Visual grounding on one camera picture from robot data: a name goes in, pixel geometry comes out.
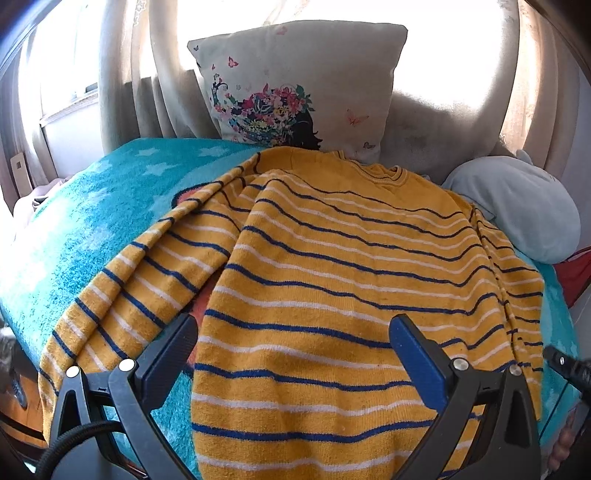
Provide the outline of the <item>person's right hand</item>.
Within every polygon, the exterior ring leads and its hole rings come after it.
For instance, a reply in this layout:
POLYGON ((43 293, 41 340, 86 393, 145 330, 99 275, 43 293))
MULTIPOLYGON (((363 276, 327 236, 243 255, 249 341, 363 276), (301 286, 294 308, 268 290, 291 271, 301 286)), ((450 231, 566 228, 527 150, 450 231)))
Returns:
POLYGON ((575 416, 575 412, 571 412, 568 415, 566 423, 561 429, 559 436, 554 443, 547 462, 547 466, 550 471, 557 471, 561 464, 570 455, 570 449, 575 441, 575 433, 573 430, 575 416))

